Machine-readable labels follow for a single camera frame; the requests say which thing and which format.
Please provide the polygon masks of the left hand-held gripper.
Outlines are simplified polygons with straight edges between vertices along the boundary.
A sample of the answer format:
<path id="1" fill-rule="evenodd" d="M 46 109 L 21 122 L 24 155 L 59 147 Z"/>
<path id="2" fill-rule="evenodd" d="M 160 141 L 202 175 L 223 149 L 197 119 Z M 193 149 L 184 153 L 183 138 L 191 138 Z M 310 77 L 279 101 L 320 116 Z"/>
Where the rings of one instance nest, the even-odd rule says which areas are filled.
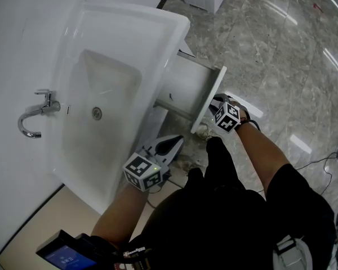
<path id="1" fill-rule="evenodd" d="M 127 181 L 141 192 L 163 183 L 170 174 L 168 165 L 183 148 L 182 138 L 182 135 L 169 135 L 161 137 L 157 144 L 143 145 L 122 167 Z"/>

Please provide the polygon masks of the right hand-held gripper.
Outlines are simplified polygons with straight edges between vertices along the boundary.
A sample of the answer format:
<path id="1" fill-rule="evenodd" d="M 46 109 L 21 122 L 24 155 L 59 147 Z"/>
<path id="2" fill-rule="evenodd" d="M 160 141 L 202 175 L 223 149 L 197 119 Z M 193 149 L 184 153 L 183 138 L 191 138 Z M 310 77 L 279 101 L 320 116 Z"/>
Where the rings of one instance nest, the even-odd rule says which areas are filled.
<path id="1" fill-rule="evenodd" d="M 227 133 L 241 124 L 240 108 L 234 102 L 232 97 L 220 93 L 214 95 L 209 105 L 215 125 Z"/>

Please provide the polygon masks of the person's right hand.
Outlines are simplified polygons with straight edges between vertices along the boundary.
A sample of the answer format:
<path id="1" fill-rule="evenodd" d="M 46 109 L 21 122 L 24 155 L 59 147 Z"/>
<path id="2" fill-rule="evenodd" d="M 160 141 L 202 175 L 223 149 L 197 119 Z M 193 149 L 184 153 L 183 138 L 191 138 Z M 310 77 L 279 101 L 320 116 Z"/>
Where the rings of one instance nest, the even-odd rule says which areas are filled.
<path id="1" fill-rule="evenodd" d="M 251 120 L 251 117 L 247 109 L 242 104 L 240 104 L 236 100 L 231 100 L 230 104 L 239 108 L 239 116 L 240 116 L 241 123 L 247 123 L 248 121 Z"/>

